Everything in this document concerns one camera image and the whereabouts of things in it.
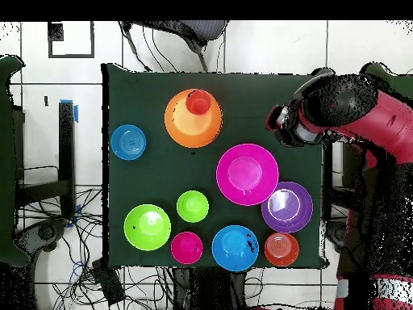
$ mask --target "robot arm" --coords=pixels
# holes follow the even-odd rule
[[[349,215],[337,271],[339,284],[353,279],[347,292],[356,300],[350,305],[347,298],[347,308],[406,309],[394,305],[392,300],[398,299],[383,307],[377,281],[401,279],[413,286],[412,120],[408,105],[379,90],[366,76],[328,72],[304,84],[287,106],[275,106],[265,122],[285,146],[315,145],[333,132],[374,156],[365,173],[374,174],[375,182],[365,182],[363,205]],[[372,279],[376,283],[369,285]],[[411,304],[413,291],[409,294]]]

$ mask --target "orange plate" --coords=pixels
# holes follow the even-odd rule
[[[186,97],[195,89],[176,94],[165,110],[166,131],[179,145],[201,148],[210,144],[221,131],[223,115],[215,98],[211,97],[210,109],[202,115],[192,114],[186,108]]]

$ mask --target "pink bowl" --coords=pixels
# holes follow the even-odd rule
[[[273,155],[255,144],[230,148],[219,160],[216,181],[223,195],[241,206],[267,200],[278,183],[278,166]]]
[[[202,256],[201,238],[192,232],[181,232],[171,243],[173,258],[181,264],[192,264]]]

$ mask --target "green bowl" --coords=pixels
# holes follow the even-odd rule
[[[143,251],[153,251],[168,241],[171,221],[162,208],[153,204],[141,204],[127,214],[123,230],[132,246]]]
[[[199,191],[186,191],[177,200],[177,213],[186,222],[199,222],[208,214],[210,205]]]

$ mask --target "plastic cup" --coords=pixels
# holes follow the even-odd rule
[[[204,90],[193,90],[186,98],[186,108],[195,115],[202,115],[208,112],[211,107],[211,99]]]
[[[139,158],[146,148],[146,138],[142,130],[134,125],[119,126],[112,133],[111,148],[124,161]]]
[[[177,262],[193,264],[202,256],[201,238],[192,232],[181,232],[172,240],[171,252]]]
[[[177,200],[177,213],[186,222],[199,222],[207,216],[208,211],[208,199],[199,191],[186,191]]]
[[[267,260],[275,266],[288,266],[295,262],[299,252],[298,242],[293,236],[275,232],[271,234],[264,246]]]
[[[153,251],[169,239],[171,222],[162,208],[153,204],[141,204],[127,214],[123,230],[132,246],[143,251]]]

